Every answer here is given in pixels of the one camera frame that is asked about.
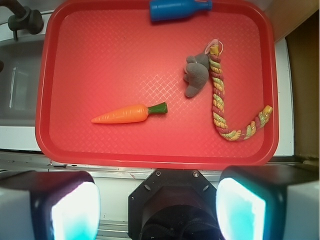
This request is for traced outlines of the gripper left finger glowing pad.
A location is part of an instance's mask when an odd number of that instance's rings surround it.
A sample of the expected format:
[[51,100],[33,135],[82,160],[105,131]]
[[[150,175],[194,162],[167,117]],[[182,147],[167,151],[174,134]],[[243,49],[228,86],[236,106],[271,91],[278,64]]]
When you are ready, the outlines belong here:
[[94,240],[101,196],[86,171],[0,172],[2,240]]

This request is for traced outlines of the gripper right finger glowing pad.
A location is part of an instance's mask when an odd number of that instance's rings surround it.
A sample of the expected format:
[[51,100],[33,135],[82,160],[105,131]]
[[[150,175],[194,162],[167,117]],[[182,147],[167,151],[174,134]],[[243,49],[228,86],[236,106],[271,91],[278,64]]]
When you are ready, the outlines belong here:
[[319,168],[229,166],[220,175],[215,208],[226,240],[318,240]]

